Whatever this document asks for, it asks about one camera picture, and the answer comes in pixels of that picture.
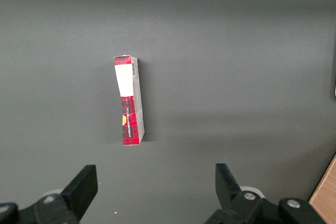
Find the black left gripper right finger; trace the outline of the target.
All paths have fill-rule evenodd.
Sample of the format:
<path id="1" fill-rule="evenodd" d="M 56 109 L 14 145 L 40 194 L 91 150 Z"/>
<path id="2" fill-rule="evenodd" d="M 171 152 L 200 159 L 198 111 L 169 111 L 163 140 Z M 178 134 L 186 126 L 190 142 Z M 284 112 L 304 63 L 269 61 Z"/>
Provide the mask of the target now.
<path id="1" fill-rule="evenodd" d="M 324 223 L 305 200 L 282 198 L 276 205 L 242 190 L 225 163 L 215 166 L 215 190 L 221 208 L 206 223 Z"/>

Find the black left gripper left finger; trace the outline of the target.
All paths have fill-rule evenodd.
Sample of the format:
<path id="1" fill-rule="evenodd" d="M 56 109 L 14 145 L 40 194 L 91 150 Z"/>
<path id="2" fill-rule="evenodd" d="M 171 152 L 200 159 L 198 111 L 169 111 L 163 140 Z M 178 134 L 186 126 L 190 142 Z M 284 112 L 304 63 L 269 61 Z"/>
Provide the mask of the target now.
<path id="1" fill-rule="evenodd" d="M 27 208 L 1 203 L 1 223 L 79 223 L 97 192 L 96 165 L 86 165 L 60 193 L 47 194 Z"/>

